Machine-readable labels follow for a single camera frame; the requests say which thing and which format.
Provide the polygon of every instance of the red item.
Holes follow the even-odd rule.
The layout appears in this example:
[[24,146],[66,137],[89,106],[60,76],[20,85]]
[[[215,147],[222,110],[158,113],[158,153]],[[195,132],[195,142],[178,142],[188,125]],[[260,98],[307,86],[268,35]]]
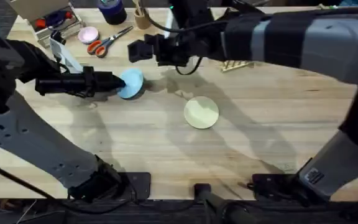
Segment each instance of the red item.
[[45,19],[37,19],[35,21],[35,26],[37,26],[38,28],[46,28],[47,23],[45,22]]
[[71,19],[72,17],[73,17],[73,14],[71,12],[67,11],[66,14],[65,14],[65,18],[66,19]]

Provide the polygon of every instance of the sticker label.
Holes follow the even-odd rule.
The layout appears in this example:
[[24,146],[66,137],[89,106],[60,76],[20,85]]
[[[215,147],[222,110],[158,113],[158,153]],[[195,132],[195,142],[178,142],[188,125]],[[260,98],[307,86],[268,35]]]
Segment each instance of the sticker label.
[[324,174],[316,168],[311,168],[305,175],[305,179],[311,184],[317,184],[323,177]]

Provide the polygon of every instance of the scissors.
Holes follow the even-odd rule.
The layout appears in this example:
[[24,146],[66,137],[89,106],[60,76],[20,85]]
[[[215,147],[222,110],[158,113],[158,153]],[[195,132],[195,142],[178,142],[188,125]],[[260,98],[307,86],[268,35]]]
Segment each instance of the scissors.
[[118,32],[117,34],[110,36],[107,39],[94,41],[92,44],[90,44],[88,46],[88,50],[87,50],[88,54],[90,54],[90,55],[96,54],[96,56],[98,58],[104,58],[109,51],[110,45],[115,40],[120,38],[120,36],[128,33],[133,28],[134,28],[134,26],[130,26],[130,27],[127,27],[127,28],[123,29],[122,31]]

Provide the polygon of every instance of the yellow disc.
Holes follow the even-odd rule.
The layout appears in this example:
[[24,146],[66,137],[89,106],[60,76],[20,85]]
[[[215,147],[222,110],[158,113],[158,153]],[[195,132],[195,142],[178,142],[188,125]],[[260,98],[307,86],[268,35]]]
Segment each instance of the yellow disc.
[[216,123],[218,118],[218,106],[208,97],[194,97],[185,106],[185,119],[187,123],[195,128],[209,128]]

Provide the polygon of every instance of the pink lid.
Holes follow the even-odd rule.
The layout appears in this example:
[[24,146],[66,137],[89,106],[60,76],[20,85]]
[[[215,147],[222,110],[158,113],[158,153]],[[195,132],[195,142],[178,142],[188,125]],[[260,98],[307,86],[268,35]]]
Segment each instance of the pink lid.
[[84,27],[78,33],[78,39],[84,44],[90,44],[99,37],[99,32],[95,27]]

